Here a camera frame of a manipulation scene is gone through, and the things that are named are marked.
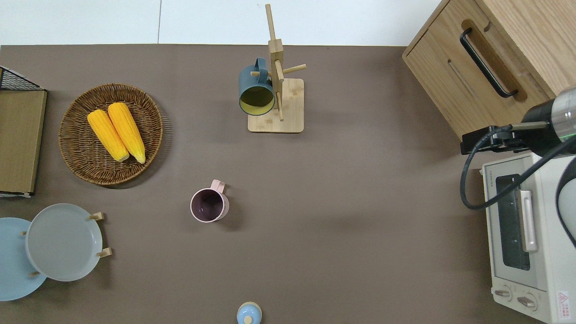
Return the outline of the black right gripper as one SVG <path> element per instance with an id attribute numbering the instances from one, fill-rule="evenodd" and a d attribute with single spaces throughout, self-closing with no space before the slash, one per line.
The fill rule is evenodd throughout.
<path id="1" fill-rule="evenodd" d="M 544 156 L 556 146 L 560 139 L 553 127 L 552 112 L 554 100 L 549 100 L 529 109 L 520 123 L 508 126 L 487 126 L 477 130 L 479 135 L 463 135 L 459 144 L 461 155 L 469 155 L 480 142 L 478 152 L 491 150 L 495 153 L 521 153 L 530 151 L 538 156 Z M 491 134 L 482 142 L 485 135 Z"/>

